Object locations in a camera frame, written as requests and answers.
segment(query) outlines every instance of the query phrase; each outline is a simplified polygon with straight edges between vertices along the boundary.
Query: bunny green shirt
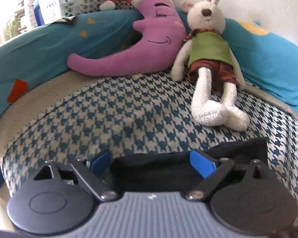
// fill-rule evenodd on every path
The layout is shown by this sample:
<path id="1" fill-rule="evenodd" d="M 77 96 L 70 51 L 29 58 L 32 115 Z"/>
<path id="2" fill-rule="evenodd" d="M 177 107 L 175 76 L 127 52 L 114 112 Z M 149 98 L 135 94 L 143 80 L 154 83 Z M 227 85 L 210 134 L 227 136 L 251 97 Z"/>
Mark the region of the bunny green shirt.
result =
<path id="1" fill-rule="evenodd" d="M 192 35 L 189 68 L 198 60 L 217 60 L 234 67 L 228 43 L 220 35 L 211 31 Z"/>

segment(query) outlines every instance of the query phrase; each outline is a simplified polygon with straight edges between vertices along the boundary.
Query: blue tab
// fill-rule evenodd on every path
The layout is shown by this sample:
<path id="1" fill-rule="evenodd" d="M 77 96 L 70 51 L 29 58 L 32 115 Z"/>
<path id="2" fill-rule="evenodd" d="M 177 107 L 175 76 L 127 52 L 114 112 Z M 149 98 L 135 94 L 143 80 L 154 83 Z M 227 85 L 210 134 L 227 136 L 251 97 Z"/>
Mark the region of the blue tab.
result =
<path id="1" fill-rule="evenodd" d="M 100 177 L 107 168 L 109 168 L 111 163 L 111 153 L 110 151 L 105 152 L 99 157 L 95 158 L 90 165 L 90 171 Z"/>
<path id="2" fill-rule="evenodd" d="M 204 178 L 209 177 L 216 171 L 215 163 L 203 157 L 199 152 L 192 150 L 190 152 L 190 164 Z"/>

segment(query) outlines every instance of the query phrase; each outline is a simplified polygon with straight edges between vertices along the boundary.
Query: blue houndstooth pattern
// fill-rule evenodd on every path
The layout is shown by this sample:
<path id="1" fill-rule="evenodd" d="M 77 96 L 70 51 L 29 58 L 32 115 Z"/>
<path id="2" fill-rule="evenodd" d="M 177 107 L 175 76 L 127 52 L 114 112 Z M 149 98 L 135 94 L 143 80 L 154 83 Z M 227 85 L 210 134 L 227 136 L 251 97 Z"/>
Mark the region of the blue houndstooth pattern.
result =
<path id="1" fill-rule="evenodd" d="M 298 122 L 239 92 L 236 104 L 251 119 L 247 131 L 203 127 L 191 117 L 193 91 L 188 81 L 175 83 L 169 73 L 157 73 L 138 80 L 101 79 L 64 98 L 7 145 L 2 168 L 10 193 L 49 159 L 68 163 L 107 149 L 114 157 L 208 149 L 261 136 L 267 139 L 271 168 L 298 200 Z M 219 97 L 212 94 L 216 101 Z"/>

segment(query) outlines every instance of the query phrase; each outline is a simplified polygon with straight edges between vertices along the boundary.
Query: blue container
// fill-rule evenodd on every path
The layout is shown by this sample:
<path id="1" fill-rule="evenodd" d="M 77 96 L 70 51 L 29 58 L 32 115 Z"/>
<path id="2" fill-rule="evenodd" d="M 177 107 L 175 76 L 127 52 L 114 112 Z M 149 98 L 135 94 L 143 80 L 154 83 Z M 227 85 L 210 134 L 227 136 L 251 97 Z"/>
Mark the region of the blue container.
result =
<path id="1" fill-rule="evenodd" d="M 44 25 L 44 20 L 42 17 L 42 13 L 41 13 L 41 9 L 40 9 L 38 0 L 35 0 L 33 3 L 33 12 L 34 12 L 34 17 L 35 17 L 35 21 L 37 22 L 37 25 L 38 26 Z"/>

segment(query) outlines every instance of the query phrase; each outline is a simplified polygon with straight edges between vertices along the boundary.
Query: orange triangle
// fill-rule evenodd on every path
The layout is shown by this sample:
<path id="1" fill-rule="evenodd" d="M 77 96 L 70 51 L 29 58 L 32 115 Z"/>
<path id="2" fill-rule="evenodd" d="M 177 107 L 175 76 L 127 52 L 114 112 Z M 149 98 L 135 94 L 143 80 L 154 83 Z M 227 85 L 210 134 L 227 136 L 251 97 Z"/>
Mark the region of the orange triangle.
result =
<path id="1" fill-rule="evenodd" d="M 88 18 L 87 24 L 96 24 L 96 21 L 93 21 L 91 18 Z"/>
<path id="2" fill-rule="evenodd" d="M 27 92 L 28 89 L 28 84 L 26 82 L 16 79 L 7 101 L 9 103 L 13 103 L 15 100 L 19 99 L 25 92 Z"/>
<path id="3" fill-rule="evenodd" d="M 83 30 L 79 35 L 80 35 L 81 37 L 86 37 L 86 36 L 87 36 L 85 30 Z"/>

